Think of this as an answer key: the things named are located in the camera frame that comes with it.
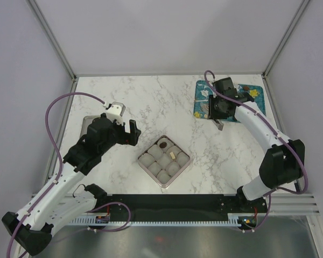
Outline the metal tweezers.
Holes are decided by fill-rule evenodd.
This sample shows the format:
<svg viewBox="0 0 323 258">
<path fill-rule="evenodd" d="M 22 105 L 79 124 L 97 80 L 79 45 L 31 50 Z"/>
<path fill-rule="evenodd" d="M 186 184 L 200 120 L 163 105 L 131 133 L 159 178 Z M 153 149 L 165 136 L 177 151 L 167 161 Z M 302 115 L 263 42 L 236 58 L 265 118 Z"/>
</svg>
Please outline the metal tweezers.
<svg viewBox="0 0 323 258">
<path fill-rule="evenodd" d="M 220 130 L 220 131 L 223 130 L 224 124 L 221 120 L 214 119 L 213 123 L 216 125 L 218 130 Z"/>
</svg>

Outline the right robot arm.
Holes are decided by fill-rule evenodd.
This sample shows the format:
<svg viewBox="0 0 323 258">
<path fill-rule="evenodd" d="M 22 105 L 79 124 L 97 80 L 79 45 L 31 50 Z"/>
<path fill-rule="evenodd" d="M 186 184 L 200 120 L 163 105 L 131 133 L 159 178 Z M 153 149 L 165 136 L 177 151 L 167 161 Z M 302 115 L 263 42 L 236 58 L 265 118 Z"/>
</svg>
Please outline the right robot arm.
<svg viewBox="0 0 323 258">
<path fill-rule="evenodd" d="M 235 205 L 248 212 L 255 200 L 282 189 L 284 184 L 306 177 L 305 145 L 291 140 L 272 126 L 248 92 L 239 93 L 231 78 L 208 82 L 213 91 L 209 96 L 208 117 L 214 120 L 234 118 L 243 124 L 264 152 L 258 176 L 237 190 Z"/>
</svg>

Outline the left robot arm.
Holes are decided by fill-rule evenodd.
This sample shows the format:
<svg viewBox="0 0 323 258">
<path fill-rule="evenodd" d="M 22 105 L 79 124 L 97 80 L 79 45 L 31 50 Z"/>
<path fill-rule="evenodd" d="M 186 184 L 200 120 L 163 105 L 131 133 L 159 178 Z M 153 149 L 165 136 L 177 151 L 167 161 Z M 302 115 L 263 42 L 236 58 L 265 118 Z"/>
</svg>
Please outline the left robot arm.
<svg viewBox="0 0 323 258">
<path fill-rule="evenodd" d="M 106 192 L 91 184 L 85 194 L 57 209 L 65 194 L 102 161 L 102 156 L 115 144 L 135 146 L 141 131 L 135 120 L 126 132 L 122 116 L 106 112 L 95 118 L 87 132 L 72 146 L 61 163 L 63 168 L 43 186 L 29 203 L 17 212 L 7 212 L 2 223 L 26 253 L 35 256 L 51 242 L 54 235 L 78 215 L 107 206 Z"/>
</svg>

